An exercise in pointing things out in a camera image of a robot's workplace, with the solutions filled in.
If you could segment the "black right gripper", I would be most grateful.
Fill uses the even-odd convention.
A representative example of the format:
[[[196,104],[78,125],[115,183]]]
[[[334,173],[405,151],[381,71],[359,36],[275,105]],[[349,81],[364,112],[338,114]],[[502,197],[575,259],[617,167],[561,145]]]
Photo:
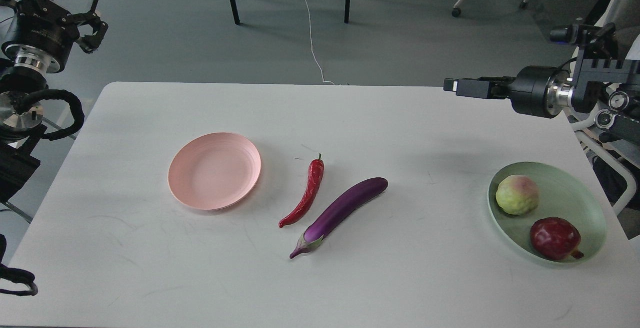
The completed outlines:
[[[483,100],[509,97],[512,109],[524,115],[554,118],[562,110],[556,89],[569,78],[566,69],[527,66],[516,77],[446,78],[443,90],[457,96]]]

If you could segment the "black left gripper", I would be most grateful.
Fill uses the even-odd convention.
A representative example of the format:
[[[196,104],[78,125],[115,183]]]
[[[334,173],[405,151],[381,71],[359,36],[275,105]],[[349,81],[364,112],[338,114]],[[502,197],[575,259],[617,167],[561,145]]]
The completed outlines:
[[[88,25],[91,34],[80,32],[75,25],[59,23],[70,13],[66,9],[46,0],[0,0],[1,6],[14,10],[14,17],[1,44],[1,50],[9,59],[18,56],[19,48],[32,48],[47,53],[48,73],[57,73],[66,68],[73,44],[80,46],[84,53],[93,53],[102,44],[109,25],[98,12],[99,0],[92,0],[87,12],[75,15],[78,27]]]

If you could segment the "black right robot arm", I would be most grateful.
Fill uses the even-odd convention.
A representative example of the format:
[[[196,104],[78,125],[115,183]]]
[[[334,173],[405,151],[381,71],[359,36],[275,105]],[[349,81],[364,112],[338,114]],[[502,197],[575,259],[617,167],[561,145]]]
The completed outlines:
[[[578,48],[574,68],[527,66],[515,77],[446,78],[443,89],[457,96],[510,100],[519,114],[554,118],[564,108],[589,114],[607,141],[640,143],[639,62],[622,59],[613,23],[580,22],[554,27],[554,43]]]

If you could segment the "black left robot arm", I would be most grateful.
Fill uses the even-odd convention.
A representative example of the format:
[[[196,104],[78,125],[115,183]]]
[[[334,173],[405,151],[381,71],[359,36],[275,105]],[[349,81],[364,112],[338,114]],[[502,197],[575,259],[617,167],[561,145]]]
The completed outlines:
[[[72,137],[83,126],[80,99],[63,89],[50,89],[46,74],[66,67],[77,44],[85,53],[99,48],[108,24],[100,17],[99,0],[87,12],[72,13],[54,0],[1,0],[13,16],[1,44],[1,203],[30,223],[32,217],[10,203],[41,162],[32,151],[41,140]],[[73,121],[48,132],[42,102],[64,101]]]

